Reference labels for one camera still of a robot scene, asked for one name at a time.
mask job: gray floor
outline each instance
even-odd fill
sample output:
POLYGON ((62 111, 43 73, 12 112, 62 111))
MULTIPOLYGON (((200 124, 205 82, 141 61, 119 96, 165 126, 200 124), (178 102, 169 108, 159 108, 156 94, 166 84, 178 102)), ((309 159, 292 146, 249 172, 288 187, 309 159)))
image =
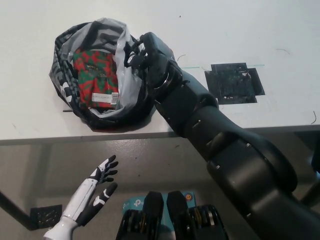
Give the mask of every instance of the gray floor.
MULTIPOLYGON (((308 163, 312 152, 292 133, 265 137, 293 164, 299 178, 294 194, 300 198, 315 180, 308 163)), ((211 180, 204 160, 181 138, 1 146, 0 189, 24 210, 65 207, 83 179, 113 154, 119 161, 119 187, 96 218, 75 231, 74 240, 114 240, 125 200, 173 190, 193 190, 198 205, 214 204, 231 239, 258 239, 211 180)), ((40 240, 45 231, 29 232, 0 209, 0 240, 40 240)))

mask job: white tabletop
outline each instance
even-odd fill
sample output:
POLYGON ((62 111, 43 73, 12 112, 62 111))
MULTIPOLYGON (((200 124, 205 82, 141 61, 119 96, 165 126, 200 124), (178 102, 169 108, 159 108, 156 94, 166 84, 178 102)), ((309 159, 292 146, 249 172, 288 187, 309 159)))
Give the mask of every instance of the white tabletop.
POLYGON ((172 136, 155 112, 139 129, 93 132, 57 96, 48 73, 55 38, 101 17, 154 32, 205 87, 210 64, 247 63, 265 96, 220 106, 247 129, 320 129, 318 0, 10 0, 0 8, 0 144, 172 136))

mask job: robotic arm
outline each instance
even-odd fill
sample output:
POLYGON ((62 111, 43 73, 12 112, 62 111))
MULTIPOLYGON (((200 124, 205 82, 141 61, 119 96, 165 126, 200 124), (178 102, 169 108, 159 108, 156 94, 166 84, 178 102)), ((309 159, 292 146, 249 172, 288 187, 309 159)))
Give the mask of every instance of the robotic arm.
POLYGON ((44 235, 45 240, 72 240, 74 230, 79 226, 85 226, 94 218, 118 186, 115 182, 111 183, 94 201, 90 202, 97 185, 114 180, 108 176, 118 172, 110 170, 118 165, 115 159, 115 155, 109 157, 82 182, 62 213, 60 221, 44 235))
POLYGON ((146 71, 156 109, 202 155, 212 178, 261 239, 320 238, 319 214, 292 195, 298 181, 286 157, 223 115, 214 96, 179 68, 161 39, 142 35, 127 63, 146 71))

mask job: black robotic arm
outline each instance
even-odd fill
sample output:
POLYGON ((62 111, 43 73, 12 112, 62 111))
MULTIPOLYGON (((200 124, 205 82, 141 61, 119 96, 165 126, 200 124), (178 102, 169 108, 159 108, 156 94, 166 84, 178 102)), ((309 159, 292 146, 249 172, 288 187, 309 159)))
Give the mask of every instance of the black robotic arm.
POLYGON ((292 196, 297 176, 286 157, 223 115, 214 96, 179 68, 161 39, 142 35, 128 65, 146 70, 156 109, 202 155, 212 178, 261 239, 320 238, 320 215, 292 196))

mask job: black and white plastic bag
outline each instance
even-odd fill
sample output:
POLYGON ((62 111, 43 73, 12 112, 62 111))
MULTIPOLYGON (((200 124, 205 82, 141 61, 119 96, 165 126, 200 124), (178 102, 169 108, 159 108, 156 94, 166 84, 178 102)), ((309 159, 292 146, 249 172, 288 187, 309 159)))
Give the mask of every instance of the black and white plastic bag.
POLYGON ((134 40, 124 23, 109 18, 73 26, 55 40, 49 76, 58 95, 93 129, 136 124, 153 107, 147 94, 146 73, 125 67, 134 40), (114 55, 118 81, 118 102, 114 110, 101 112, 94 107, 80 107, 78 76, 73 66, 73 55, 79 48, 114 55))

